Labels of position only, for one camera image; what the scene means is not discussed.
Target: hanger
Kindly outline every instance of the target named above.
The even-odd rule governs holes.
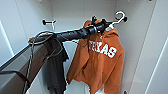
[[[114,28],[114,24],[118,24],[118,23],[120,23],[122,20],[124,20],[124,22],[127,21],[127,17],[125,17],[125,13],[124,13],[124,12],[118,11],[118,12],[116,12],[116,15],[118,15],[118,14],[122,14],[122,17],[121,17],[120,19],[117,19],[117,18],[116,18],[118,21],[117,21],[117,22],[112,22],[112,24],[109,25],[109,27],[111,27],[112,29]]]

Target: white hanger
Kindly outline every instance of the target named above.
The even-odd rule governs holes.
[[[116,15],[118,15],[119,13],[122,14],[122,17],[121,17],[117,22],[113,22],[112,24],[109,25],[109,27],[111,27],[112,29],[114,28],[114,24],[120,23],[120,22],[125,18],[125,13],[124,13],[124,12],[118,11],[118,12],[116,13]]]
[[[55,21],[52,21],[51,23],[52,23],[52,29],[54,31],[55,30],[55,26],[54,26]]]

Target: sleeve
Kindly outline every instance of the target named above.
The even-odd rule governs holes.
[[[119,94],[123,70],[124,52],[120,54],[116,65],[104,85],[105,94]]]
[[[89,59],[88,52],[88,39],[80,39],[79,44],[76,48],[74,58],[70,65],[70,68],[67,73],[67,83],[70,84],[72,79],[76,77],[76,75],[80,72],[82,67],[86,64]]]

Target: black cord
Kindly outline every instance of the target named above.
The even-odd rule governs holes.
[[[34,51],[34,45],[35,45],[35,42],[36,42],[37,38],[38,38],[41,34],[43,34],[43,33],[47,33],[47,34],[48,34],[48,33],[55,34],[54,32],[51,32],[51,31],[40,32],[40,33],[38,33],[38,34],[35,36],[35,38],[33,38],[33,42],[32,42],[32,44],[29,43],[29,44],[31,44],[31,55],[30,55],[30,61],[29,61],[28,68],[27,68],[27,73],[26,73],[26,78],[27,78],[27,79],[29,78],[30,67],[31,67],[31,64],[32,64],[32,61],[33,61],[33,51]],[[28,82],[26,81],[26,82],[25,82],[25,85],[24,85],[24,89],[23,89],[23,94],[26,93],[26,87],[27,87],[27,84],[28,84]]]

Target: hoodie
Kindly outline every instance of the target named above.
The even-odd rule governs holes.
[[[91,24],[86,21],[84,27]],[[124,61],[124,48],[116,28],[80,39],[67,73],[67,82],[85,82],[90,94],[104,85],[105,94],[119,94]]]

